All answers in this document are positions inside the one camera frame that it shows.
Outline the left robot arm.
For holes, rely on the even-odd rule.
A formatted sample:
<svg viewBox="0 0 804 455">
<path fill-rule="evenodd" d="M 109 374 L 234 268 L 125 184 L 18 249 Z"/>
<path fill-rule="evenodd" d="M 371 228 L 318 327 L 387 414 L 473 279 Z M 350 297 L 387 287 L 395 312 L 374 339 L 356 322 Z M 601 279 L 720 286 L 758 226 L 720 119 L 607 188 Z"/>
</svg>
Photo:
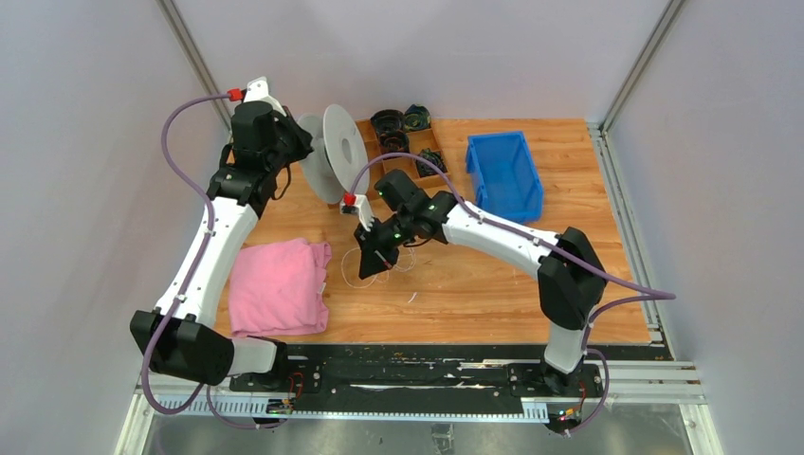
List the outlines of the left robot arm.
<svg viewBox="0 0 804 455">
<path fill-rule="evenodd" d="M 232 140 L 207 189 L 192 184 L 205 205 L 187 257 L 153 310 L 138 310 L 130 331 L 150 373 L 214 386 L 253 373 L 267 391 L 289 382 L 284 343 L 230 338 L 214 329 L 223 288 L 243 243 L 267 203 L 282 197 L 277 178 L 312 153 L 312 137 L 276 101 L 245 100 L 231 117 Z"/>
</svg>

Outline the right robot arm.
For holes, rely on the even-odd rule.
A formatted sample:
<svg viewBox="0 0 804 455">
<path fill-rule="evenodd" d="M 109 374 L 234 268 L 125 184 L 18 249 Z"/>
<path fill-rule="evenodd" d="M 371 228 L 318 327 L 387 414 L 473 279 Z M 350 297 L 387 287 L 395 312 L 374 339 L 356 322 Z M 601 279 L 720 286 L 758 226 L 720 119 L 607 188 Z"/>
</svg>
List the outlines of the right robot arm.
<svg viewBox="0 0 804 455">
<path fill-rule="evenodd" d="M 385 221 L 373 215 L 363 194 L 347 193 L 340 204 L 342 213 L 358 218 L 354 236 L 361 279 L 391 270 L 401 247 L 429 241 L 466 246 L 511 264 L 537 281 L 540 309 L 550 322 L 537 384 L 554 395 L 583 387 L 588 319 L 607 282 L 590 270 L 602 264 L 582 231 L 531 229 L 490 215 L 450 191 L 429 196 L 402 171 L 387 173 L 375 189 L 393 212 Z"/>
</svg>

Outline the grey perforated cable spool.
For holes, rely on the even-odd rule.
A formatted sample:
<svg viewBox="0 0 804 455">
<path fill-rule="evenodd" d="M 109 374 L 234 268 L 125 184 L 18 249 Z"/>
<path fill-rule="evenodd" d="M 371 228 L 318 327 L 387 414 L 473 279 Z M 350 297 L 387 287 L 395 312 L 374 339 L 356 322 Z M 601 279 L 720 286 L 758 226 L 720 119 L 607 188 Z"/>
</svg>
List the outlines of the grey perforated cable spool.
<svg viewBox="0 0 804 455">
<path fill-rule="evenodd" d="M 322 117 L 303 114 L 298 124 L 312 137 L 313 152 L 300 161 L 304 178 L 320 200 L 338 204 L 369 161 L 357 124 L 338 104 Z"/>
</svg>

